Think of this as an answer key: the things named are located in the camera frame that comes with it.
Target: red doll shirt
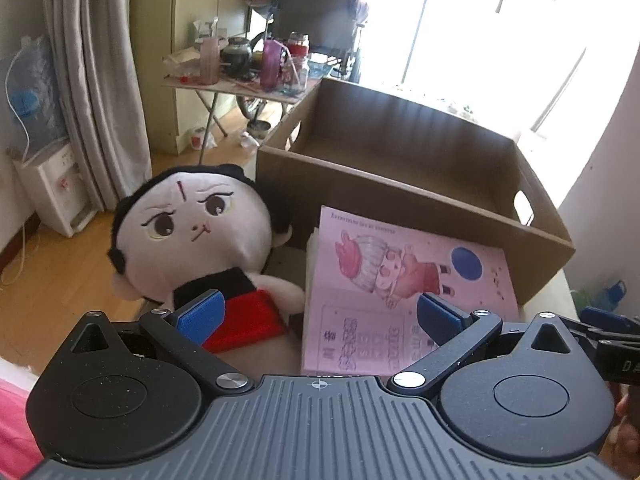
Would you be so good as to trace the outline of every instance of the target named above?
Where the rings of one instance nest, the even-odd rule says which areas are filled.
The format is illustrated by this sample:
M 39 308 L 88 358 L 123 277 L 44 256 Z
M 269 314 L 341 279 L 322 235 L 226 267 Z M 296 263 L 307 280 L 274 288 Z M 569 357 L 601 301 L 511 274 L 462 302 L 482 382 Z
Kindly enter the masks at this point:
M 203 343 L 209 352 L 219 353 L 251 345 L 287 332 L 271 295 L 256 289 L 239 267 L 203 276 L 174 291 L 174 309 L 189 303 L 209 289 L 225 298 L 225 319 Z

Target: doll face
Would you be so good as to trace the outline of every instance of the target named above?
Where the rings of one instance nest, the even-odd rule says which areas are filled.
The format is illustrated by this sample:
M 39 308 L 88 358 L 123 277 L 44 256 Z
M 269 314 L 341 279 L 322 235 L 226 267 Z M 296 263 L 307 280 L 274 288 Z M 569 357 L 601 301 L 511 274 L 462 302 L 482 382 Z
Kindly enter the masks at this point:
M 270 216 L 258 194 L 234 178 L 175 173 L 133 205 L 117 247 L 133 287 L 163 302 L 207 274 L 260 272 L 271 249 Z
M 385 257 L 382 260 L 382 264 L 378 269 L 378 276 L 376 277 L 376 289 L 388 290 L 391 289 L 400 275 L 402 267 L 402 254 L 397 249 L 386 250 Z

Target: blue circle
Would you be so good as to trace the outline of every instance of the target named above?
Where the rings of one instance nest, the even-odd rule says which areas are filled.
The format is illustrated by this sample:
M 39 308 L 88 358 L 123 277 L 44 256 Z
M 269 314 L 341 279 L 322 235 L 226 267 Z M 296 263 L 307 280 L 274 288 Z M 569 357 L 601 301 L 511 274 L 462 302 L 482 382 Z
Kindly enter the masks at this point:
M 451 263 L 465 280 L 474 282 L 482 276 L 482 262 L 466 247 L 456 247 L 451 251 Z

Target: paper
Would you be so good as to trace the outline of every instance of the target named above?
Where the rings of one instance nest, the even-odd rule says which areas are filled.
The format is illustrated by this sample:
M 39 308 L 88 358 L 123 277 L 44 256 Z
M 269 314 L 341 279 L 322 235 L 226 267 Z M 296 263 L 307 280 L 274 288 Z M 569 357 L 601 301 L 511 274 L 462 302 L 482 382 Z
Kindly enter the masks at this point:
M 390 376 L 433 351 L 415 311 L 424 292 L 467 312 L 484 308 L 518 320 L 497 248 L 323 207 L 308 269 L 304 374 Z

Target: blue bottle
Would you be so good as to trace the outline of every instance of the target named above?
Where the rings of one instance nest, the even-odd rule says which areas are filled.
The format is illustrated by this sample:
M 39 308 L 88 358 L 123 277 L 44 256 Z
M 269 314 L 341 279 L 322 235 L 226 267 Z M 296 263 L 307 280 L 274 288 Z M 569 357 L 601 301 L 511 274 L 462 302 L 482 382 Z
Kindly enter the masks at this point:
M 599 308 L 600 310 L 606 310 L 607 312 L 613 312 L 622 298 L 625 297 L 625 294 L 625 282 L 620 280 L 615 285 L 610 286 L 609 288 L 605 287 L 598 294 L 596 294 L 596 296 L 593 298 L 593 303 L 591 304 L 591 306 Z

